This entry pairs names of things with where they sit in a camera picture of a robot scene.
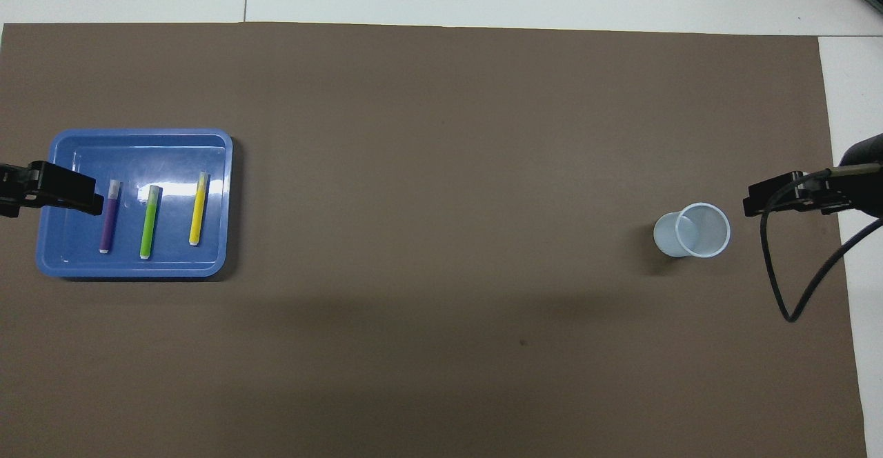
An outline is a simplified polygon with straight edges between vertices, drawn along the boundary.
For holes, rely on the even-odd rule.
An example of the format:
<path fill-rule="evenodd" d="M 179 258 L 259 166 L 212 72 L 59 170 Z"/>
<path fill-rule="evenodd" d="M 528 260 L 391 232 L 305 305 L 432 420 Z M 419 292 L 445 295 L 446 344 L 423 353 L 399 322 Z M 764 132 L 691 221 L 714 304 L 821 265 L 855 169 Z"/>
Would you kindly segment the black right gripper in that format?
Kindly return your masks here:
<path fill-rule="evenodd" d="M 849 166 L 879 163 L 882 159 L 882 135 L 865 139 L 845 151 L 838 168 L 819 172 L 791 171 L 751 184 L 742 200 L 746 218 L 760 216 L 770 199 L 795 179 L 805 178 L 773 204 L 773 212 L 821 212 L 824 215 L 860 210 L 873 218 L 882 218 L 882 172 L 848 174 Z"/>

